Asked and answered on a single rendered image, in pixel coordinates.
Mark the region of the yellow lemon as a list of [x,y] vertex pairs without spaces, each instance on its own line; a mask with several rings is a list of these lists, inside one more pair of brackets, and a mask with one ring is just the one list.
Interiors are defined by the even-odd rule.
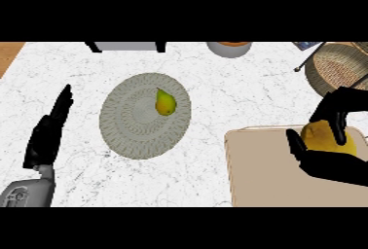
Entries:
[[308,150],[345,153],[356,155],[356,145],[348,133],[344,134],[345,143],[339,145],[329,127],[329,123],[320,120],[308,123],[300,132],[300,137]]

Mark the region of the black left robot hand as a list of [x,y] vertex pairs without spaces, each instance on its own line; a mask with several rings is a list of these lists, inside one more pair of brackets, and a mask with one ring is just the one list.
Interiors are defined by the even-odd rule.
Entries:
[[62,129],[73,104],[70,85],[66,85],[56,98],[48,115],[44,115],[32,129],[26,143],[23,168],[32,169],[36,165],[51,165],[57,157]]

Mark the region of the green yellow pear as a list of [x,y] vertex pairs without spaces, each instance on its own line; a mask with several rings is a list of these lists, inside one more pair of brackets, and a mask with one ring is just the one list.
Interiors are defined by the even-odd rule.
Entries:
[[155,110],[159,115],[169,116],[175,112],[175,98],[161,89],[156,90]]

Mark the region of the round grey woven placemat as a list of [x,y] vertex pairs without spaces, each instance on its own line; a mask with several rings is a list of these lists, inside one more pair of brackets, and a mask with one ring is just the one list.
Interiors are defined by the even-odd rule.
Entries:
[[[155,109],[156,91],[177,102],[169,116]],[[180,142],[190,121],[190,101],[180,82],[165,74],[141,73],[115,86],[101,104],[99,129],[109,149],[131,160],[161,156]]]

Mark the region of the blue patterned object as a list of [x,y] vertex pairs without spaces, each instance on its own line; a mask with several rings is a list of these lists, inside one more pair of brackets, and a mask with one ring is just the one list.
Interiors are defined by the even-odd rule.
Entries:
[[295,47],[297,47],[301,51],[304,51],[304,50],[307,50],[308,48],[311,48],[313,46],[320,45],[320,44],[323,44],[323,43],[320,43],[320,42],[294,42],[292,44],[295,45]]

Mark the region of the grey pot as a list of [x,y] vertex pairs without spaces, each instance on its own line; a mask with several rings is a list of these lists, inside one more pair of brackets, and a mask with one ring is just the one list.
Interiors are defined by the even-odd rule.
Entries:
[[246,54],[251,43],[240,42],[234,44],[223,44],[220,42],[208,42],[206,47],[217,56],[224,58],[236,58]]

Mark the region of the grey appliance with black legs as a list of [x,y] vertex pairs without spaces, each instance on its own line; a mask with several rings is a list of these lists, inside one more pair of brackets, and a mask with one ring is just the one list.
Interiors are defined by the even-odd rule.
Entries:
[[165,51],[165,42],[85,42],[84,43],[94,53],[104,51]]

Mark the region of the beige tray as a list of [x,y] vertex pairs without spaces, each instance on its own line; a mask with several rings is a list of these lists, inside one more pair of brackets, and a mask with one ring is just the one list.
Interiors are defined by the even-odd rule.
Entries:
[[289,153],[286,129],[254,126],[224,135],[233,206],[368,206],[368,187],[310,177]]

